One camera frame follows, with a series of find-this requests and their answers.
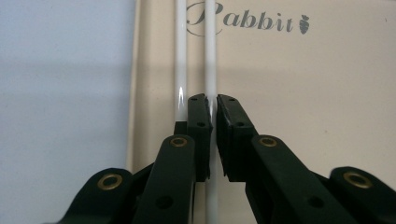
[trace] carrot icon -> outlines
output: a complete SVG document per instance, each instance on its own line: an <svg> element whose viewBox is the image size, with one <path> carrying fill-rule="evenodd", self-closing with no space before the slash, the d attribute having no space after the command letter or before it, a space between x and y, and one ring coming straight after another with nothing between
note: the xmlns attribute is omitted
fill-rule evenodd
<svg viewBox="0 0 396 224"><path fill-rule="evenodd" d="M309 28L309 17L305 16L305 15L301 15L303 17L302 20L300 20L300 31L303 35L305 35L305 33L308 31Z"/></svg>

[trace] brass screw hole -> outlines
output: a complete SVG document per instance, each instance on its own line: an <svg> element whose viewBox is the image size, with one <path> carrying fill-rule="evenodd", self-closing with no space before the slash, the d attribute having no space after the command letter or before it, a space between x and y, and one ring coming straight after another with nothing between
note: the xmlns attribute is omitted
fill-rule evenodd
<svg viewBox="0 0 396 224"><path fill-rule="evenodd" d="M122 176L116 174L107 174L102 176L98 181L98 188L102 190L115 189L122 183Z"/></svg>
<svg viewBox="0 0 396 224"><path fill-rule="evenodd" d="M276 146L276 140L270 137L264 137L259 140L259 143L265 147L274 147Z"/></svg>
<svg viewBox="0 0 396 224"><path fill-rule="evenodd" d="M182 137L172 138L171 145L173 147L184 147L187 145L187 139Z"/></svg>
<svg viewBox="0 0 396 224"><path fill-rule="evenodd" d="M373 183L369 178L353 171L344 173L344 179L349 184L361 189L369 189L373 186Z"/></svg>

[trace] beige box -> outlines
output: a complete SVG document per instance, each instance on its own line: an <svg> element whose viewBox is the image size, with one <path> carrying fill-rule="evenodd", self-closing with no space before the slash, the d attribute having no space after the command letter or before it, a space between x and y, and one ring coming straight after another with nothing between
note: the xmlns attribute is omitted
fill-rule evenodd
<svg viewBox="0 0 396 224"><path fill-rule="evenodd" d="M188 94L205 91L202 1L188 1ZM396 189L396 2L218 1L218 92L312 171L354 166ZM137 1L129 168L174 127L175 2ZM255 223L243 183L219 179L219 223ZM203 184L195 223L205 223Z"/></svg>

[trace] white plastic rod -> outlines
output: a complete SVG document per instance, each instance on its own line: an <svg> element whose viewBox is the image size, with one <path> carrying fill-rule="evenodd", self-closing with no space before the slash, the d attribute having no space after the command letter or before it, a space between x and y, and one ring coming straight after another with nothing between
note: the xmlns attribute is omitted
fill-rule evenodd
<svg viewBox="0 0 396 224"><path fill-rule="evenodd" d="M206 224L218 223L218 169L216 145L216 1L205 0L205 95L209 101L214 129L210 143L210 179L206 182Z"/></svg>
<svg viewBox="0 0 396 224"><path fill-rule="evenodd" d="M187 121L187 0L176 0L175 121Z"/></svg>

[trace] gray background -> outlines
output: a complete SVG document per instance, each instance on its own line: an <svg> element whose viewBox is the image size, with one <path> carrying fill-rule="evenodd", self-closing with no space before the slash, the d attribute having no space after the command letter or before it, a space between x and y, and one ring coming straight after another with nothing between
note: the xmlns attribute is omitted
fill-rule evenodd
<svg viewBox="0 0 396 224"><path fill-rule="evenodd" d="M125 166L134 1L0 2L0 223L58 221Z"/></svg>

